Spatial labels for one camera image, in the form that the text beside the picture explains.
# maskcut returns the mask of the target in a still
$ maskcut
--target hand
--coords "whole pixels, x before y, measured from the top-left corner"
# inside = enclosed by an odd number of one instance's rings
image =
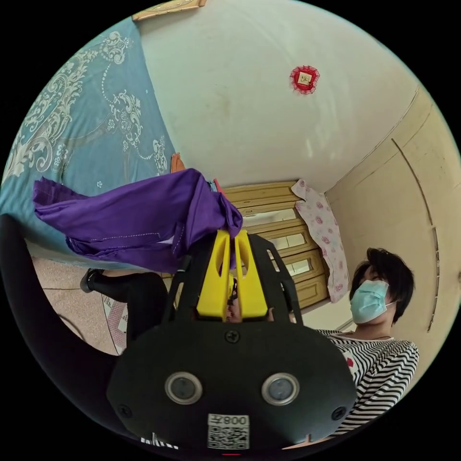
[[[274,321],[274,314],[272,311],[274,308],[272,307],[269,309],[267,313],[267,321],[273,322]],[[293,322],[293,316],[290,314],[290,321]],[[241,323],[242,322],[242,312],[240,310],[240,303],[239,299],[236,298],[232,301],[232,304],[228,306],[228,315],[226,317],[226,322],[229,323]]]

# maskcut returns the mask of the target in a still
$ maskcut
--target purple cloth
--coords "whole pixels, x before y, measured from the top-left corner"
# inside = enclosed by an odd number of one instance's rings
[[[194,242],[219,229],[233,239],[243,223],[237,208],[193,169],[96,197],[42,178],[34,183],[33,202],[36,216],[62,232],[74,253],[171,274]]]

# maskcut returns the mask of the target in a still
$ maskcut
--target white wall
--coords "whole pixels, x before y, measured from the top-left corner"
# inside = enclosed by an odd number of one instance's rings
[[[419,348],[413,386],[440,350],[460,303],[460,153],[423,88],[395,130],[327,197],[341,229],[350,274],[368,247],[398,254],[414,271],[412,301],[392,331]]]
[[[352,319],[349,292],[335,304],[330,300],[321,301],[303,312],[302,317],[306,327],[321,330],[338,329]]]
[[[416,80],[368,34],[289,0],[208,0],[139,23],[165,124],[186,166],[221,185],[303,177],[325,192],[385,138]],[[311,65],[316,91],[290,73]]]

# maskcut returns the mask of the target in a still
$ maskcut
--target patterned bedsheet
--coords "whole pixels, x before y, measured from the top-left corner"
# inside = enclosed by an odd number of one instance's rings
[[[63,234],[35,217],[33,182],[45,176],[97,195],[168,173],[173,153],[139,31],[128,18],[72,56],[33,103],[3,173],[0,213],[21,222],[32,256],[93,266],[72,253]]]

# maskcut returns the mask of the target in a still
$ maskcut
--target wooden wardrobe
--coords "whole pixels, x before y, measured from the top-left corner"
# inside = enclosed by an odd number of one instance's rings
[[[296,285],[300,308],[328,297],[328,267],[295,204],[291,182],[230,187],[227,196],[243,215],[243,228],[270,240]]]

